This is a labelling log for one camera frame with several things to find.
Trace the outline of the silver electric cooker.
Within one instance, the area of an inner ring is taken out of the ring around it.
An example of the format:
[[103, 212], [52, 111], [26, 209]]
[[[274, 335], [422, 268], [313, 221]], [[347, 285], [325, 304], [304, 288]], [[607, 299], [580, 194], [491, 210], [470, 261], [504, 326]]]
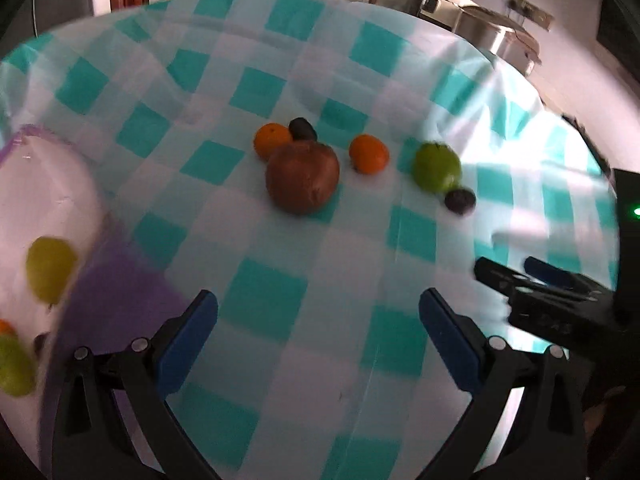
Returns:
[[541, 64], [538, 41], [510, 18], [482, 6], [462, 6], [452, 31], [529, 77]]

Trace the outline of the wall power socket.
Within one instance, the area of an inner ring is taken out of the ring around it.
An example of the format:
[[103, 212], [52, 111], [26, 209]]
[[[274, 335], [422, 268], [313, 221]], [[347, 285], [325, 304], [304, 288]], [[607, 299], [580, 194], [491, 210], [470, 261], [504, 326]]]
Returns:
[[506, 0], [506, 8], [529, 20], [544, 30], [550, 30], [554, 16], [527, 0]]

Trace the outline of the dark fruit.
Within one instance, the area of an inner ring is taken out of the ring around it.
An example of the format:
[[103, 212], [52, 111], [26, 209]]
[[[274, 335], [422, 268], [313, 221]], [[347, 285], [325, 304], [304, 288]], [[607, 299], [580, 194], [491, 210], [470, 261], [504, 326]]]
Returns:
[[306, 118], [296, 117], [288, 124], [288, 131], [294, 141], [317, 141], [318, 134]]
[[476, 196], [469, 188], [453, 188], [444, 197], [445, 207], [458, 216], [466, 216], [474, 211]]
[[37, 360], [41, 359], [44, 345], [46, 344], [48, 338], [48, 333], [41, 333], [35, 336], [34, 341], [32, 342], [32, 348], [34, 348], [34, 353]]

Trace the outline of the purple fabric storage box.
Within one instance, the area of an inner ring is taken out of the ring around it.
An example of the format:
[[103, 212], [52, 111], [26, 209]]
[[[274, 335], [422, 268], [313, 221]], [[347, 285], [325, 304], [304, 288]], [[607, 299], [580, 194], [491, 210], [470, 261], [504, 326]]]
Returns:
[[[29, 289], [25, 262], [40, 236], [69, 242], [78, 255], [58, 304]], [[152, 336], [190, 300], [142, 254], [108, 210], [85, 159], [45, 128], [18, 129], [1, 150], [1, 319], [34, 361], [36, 388], [14, 398], [1, 390], [1, 416], [44, 474], [51, 448], [63, 365], [78, 347], [125, 349]], [[40, 360], [32, 342], [48, 333]]]

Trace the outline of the white appliance behind cooker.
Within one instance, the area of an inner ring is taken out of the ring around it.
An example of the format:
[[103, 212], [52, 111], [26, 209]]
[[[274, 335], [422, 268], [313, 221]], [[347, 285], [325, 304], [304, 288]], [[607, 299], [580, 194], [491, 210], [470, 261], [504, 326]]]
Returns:
[[423, 0], [418, 17], [451, 30], [465, 6], [476, 6], [473, 0]]

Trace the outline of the teal white checkered tablecloth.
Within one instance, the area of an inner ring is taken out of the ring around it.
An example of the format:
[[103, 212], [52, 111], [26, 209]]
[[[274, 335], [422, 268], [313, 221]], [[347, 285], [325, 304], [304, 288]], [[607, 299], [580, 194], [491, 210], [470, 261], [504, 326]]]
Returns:
[[487, 472], [477, 261], [614, 286], [615, 197], [513, 67], [345, 0], [174, 0], [1, 63], [2, 411], [58, 478]]

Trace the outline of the orange tangerine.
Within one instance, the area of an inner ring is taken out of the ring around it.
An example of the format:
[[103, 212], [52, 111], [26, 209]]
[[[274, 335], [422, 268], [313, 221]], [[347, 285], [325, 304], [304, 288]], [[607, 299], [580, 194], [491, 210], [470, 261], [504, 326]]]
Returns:
[[270, 122], [256, 131], [253, 139], [253, 148], [261, 160], [268, 162], [275, 151], [292, 141], [292, 134], [288, 127], [276, 122]]
[[352, 168], [367, 176], [383, 171], [390, 161], [390, 151], [387, 146], [375, 136], [365, 133], [352, 139], [348, 154]]

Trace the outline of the dark red pomegranate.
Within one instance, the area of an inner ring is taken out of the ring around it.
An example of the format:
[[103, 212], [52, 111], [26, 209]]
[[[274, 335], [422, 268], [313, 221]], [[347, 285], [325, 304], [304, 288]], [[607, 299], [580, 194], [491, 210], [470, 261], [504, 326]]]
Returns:
[[340, 162], [329, 145], [294, 141], [283, 145], [268, 160], [266, 189], [278, 208], [304, 216], [329, 203], [340, 173]]

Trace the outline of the yellow pear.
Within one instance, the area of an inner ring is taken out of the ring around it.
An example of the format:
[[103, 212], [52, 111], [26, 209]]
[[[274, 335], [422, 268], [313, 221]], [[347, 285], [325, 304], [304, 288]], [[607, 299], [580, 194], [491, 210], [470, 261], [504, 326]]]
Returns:
[[26, 278], [34, 296], [47, 306], [58, 304], [78, 261], [69, 242], [40, 236], [29, 246], [25, 262]]

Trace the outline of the large green apple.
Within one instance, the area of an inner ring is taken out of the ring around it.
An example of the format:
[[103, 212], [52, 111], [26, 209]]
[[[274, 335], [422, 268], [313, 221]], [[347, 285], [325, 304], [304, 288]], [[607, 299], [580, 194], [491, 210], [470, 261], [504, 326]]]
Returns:
[[9, 396], [28, 396], [36, 388], [36, 368], [20, 341], [2, 334], [0, 341], [0, 384]]

